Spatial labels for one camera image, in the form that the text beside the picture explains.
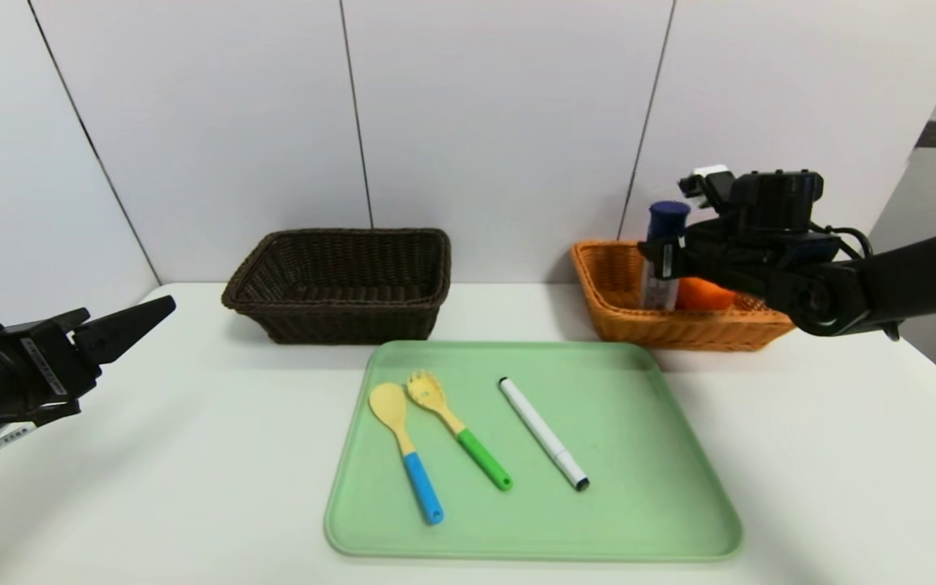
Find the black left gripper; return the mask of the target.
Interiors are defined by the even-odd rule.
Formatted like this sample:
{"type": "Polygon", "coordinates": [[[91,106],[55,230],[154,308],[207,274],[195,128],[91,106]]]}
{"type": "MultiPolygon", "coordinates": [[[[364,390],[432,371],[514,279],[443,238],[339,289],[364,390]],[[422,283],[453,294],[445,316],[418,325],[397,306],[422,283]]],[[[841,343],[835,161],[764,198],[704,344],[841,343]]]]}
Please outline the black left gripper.
{"type": "Polygon", "coordinates": [[[0,323],[0,428],[74,414],[101,365],[116,362],[176,308],[164,296],[96,319],[76,310],[73,318],[0,323]]]}

